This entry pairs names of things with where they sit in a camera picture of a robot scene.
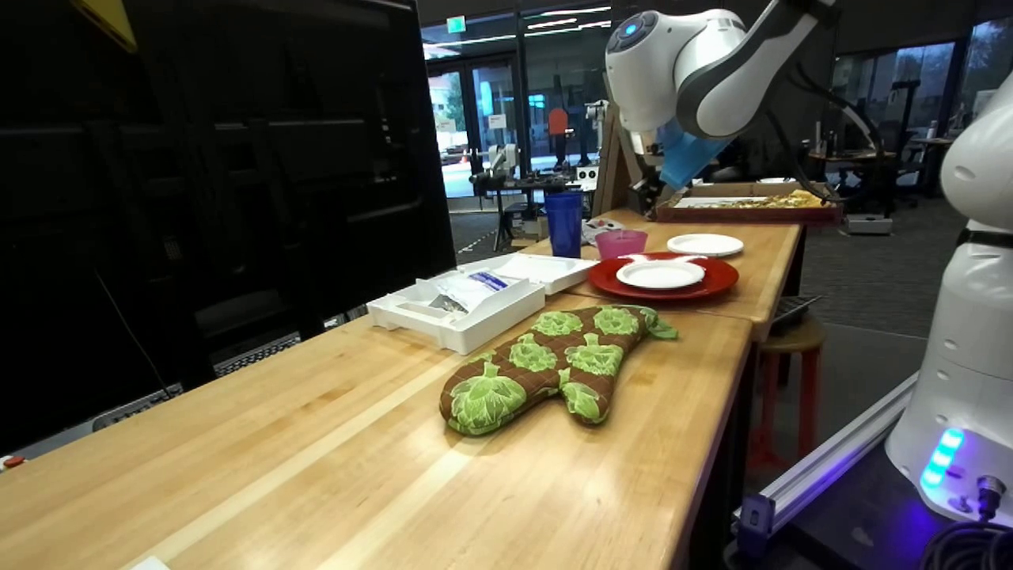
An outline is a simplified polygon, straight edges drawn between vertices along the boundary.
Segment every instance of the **black panel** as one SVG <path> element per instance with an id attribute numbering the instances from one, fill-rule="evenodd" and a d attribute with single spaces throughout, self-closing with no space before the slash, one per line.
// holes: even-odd
<path id="1" fill-rule="evenodd" d="M 0 454 L 453 268 L 411 3 L 131 0 L 138 54 L 17 6 Z"/>

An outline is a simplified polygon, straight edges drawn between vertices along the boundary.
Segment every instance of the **person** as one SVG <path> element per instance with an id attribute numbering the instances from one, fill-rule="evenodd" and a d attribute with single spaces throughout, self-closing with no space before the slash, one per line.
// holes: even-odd
<path id="1" fill-rule="evenodd" d="M 569 138 L 569 118 L 566 118 L 566 107 L 557 106 L 549 111 L 549 139 L 557 152 L 557 168 L 566 164 L 566 138 Z"/>

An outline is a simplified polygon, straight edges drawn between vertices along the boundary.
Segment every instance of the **green oven mitt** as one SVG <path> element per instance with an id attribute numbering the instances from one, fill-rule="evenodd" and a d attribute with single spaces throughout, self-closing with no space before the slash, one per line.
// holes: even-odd
<path id="1" fill-rule="evenodd" d="M 439 416 L 459 434 L 494 434 L 545 401 L 563 396 L 583 425 L 605 425 L 618 375 L 642 340 L 678 340 L 642 303 L 542 310 L 513 344 L 463 364 L 439 392 Z"/>

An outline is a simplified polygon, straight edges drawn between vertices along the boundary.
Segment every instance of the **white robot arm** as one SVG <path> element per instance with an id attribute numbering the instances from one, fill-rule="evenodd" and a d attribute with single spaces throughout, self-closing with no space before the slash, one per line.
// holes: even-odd
<path id="1" fill-rule="evenodd" d="M 666 183 L 681 188 L 761 111 L 834 0 L 771 0 L 743 31 L 728 11 L 694 15 L 635 14 L 605 47 L 605 81 L 633 152 L 646 168 L 666 157 Z"/>

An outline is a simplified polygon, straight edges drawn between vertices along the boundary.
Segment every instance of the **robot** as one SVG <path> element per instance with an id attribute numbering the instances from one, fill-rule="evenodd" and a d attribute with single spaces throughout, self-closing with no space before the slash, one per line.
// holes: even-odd
<path id="1" fill-rule="evenodd" d="M 834 21 L 834 0 L 771 0 L 743 31 L 728 11 L 635 14 L 605 47 L 605 81 L 649 190 L 685 188 L 764 107 L 774 73 Z M 968 216 L 937 295 L 927 355 L 891 463 L 951 519 L 1013 526 L 1013 76 L 951 146 L 939 183 Z"/>
<path id="2" fill-rule="evenodd" d="M 757 27 L 728 11 L 635 14 L 605 46 L 605 81 L 633 152 L 642 206 L 685 190 L 764 107 L 774 73 L 834 21 L 834 0 L 774 0 Z"/>
<path id="3" fill-rule="evenodd" d="M 1013 526 L 1013 76 L 939 168 L 968 220 L 937 295 L 916 396 L 887 442 L 891 463 L 951 519 Z"/>

